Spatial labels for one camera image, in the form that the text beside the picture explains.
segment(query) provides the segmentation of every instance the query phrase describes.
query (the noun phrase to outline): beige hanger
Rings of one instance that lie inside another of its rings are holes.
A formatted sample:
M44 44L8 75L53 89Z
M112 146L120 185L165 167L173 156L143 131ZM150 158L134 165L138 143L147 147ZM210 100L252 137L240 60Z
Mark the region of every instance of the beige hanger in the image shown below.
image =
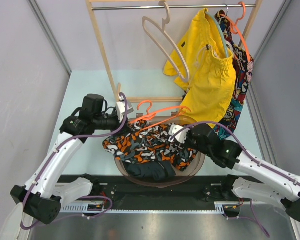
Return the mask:
M163 54L166 56L166 58L169 60L169 62L172 64L172 66L174 67L174 69L177 71L178 76L182 79L183 82L187 83L189 81L189 68L188 65L184 59L184 57L182 56L178 46L176 45L176 43L172 40L172 38L167 34L166 32L166 25L170 22L170 8L168 6L168 4L165 1L160 1L159 2L159 6L163 6L165 8L166 11L166 18L162 19L162 27L155 21L153 21L151 18L144 16L142 18L142 26L143 29L145 31L145 33L152 39L152 41L158 46L158 48L163 52ZM177 67L176 63L172 60L172 58L170 57L170 55L167 53L167 51L163 48L163 46L151 35L151 33L149 32L149 30L146 28L146 21L150 22L151 24L153 24L157 29L159 29L159 31L165 36L165 38L169 41L169 43L173 46L174 50L176 51L176 53L178 54L179 58L182 61L183 67L185 69L185 77L182 75L182 73L180 72L179 68Z

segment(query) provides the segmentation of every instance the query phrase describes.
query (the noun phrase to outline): metal rod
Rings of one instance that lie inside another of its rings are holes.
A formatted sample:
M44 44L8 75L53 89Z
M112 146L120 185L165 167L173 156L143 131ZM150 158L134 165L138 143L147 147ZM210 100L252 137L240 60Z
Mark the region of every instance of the metal rod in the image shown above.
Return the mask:
M204 8L242 8L241 4L220 4L220 5L179 5L169 6L170 9L204 9ZM246 8L255 8L256 4L246 4ZM107 10L137 10L137 9L164 9L163 6L110 6L110 7L92 7L92 11Z
M70 65L36 0L27 0L64 69L71 75Z

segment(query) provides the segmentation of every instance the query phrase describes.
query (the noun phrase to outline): robotic arm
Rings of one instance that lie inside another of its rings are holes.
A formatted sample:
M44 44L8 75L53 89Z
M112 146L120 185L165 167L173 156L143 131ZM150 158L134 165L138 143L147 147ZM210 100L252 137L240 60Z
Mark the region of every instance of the robotic arm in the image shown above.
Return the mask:
M177 141L209 156L221 168L229 168L247 174L261 183L228 175L218 192L206 188L205 193L217 194L229 201L238 198L254 199L284 209L300 222L300 176L284 171L250 153L231 140L220 140L207 124L191 129L171 127L170 142Z
M104 103L106 103L105 111L102 111ZM119 126L126 124L123 122L125 112L129 114L133 111L132 106L126 106L124 101L116 103L111 115L106 113L108 109L108 103L103 96L88 94L83 99L82 107L77 108L64 120L53 149L38 170L24 186L15 185L11 190L10 194L15 203L23 202L24 213L44 224L50 224L63 206L93 194L94 184L97 185L98 180L86 175L57 190L55 186L70 159L95 130L119 128L118 132L120 128L122 129Z

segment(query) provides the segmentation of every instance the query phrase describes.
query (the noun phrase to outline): yellow garment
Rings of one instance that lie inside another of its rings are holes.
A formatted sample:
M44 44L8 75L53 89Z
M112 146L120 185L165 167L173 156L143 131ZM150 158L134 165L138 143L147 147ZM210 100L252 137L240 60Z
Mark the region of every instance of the yellow garment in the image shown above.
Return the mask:
M193 18L189 30L177 45L188 65L191 81L185 83L177 77L174 82L185 91L189 87L181 105L189 107L192 112L186 110L185 116L197 122L219 122L230 105L236 71L233 67L233 54L228 51L229 57L226 58L217 26L205 14L206 11L208 10L202 9ZM204 50L206 45L212 46L212 49ZM171 58L185 75L185 69L175 50ZM177 74L169 61L165 64L163 73L168 76Z

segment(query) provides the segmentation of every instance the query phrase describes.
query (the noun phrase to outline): white wall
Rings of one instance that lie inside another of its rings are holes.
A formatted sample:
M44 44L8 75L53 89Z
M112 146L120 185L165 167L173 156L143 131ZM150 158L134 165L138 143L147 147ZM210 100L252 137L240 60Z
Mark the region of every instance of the white wall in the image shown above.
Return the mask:
M84 0L37 0L58 40L72 70L104 70L98 43L92 28ZM250 53L256 54L265 34L272 24L284 0L264 0L251 31L248 45ZM176 0L170 5L236 4L234 0ZM97 3L96 7L152 6L158 2ZM178 42L186 33L191 20L200 9L171 9L171 22L167 32ZM219 9L210 8L215 14ZM247 8L244 20L238 26L243 32L252 8ZM230 8L228 15L235 21L242 15L242 8ZM162 69L164 55L145 34L142 17L148 16L161 23L166 16L164 9L112 10L95 12L110 67L114 70ZM158 38L170 52L172 48L164 37Z
M0 0L0 230L47 154L69 76L26 0Z
M300 0L292 1L253 71L277 164L300 175Z

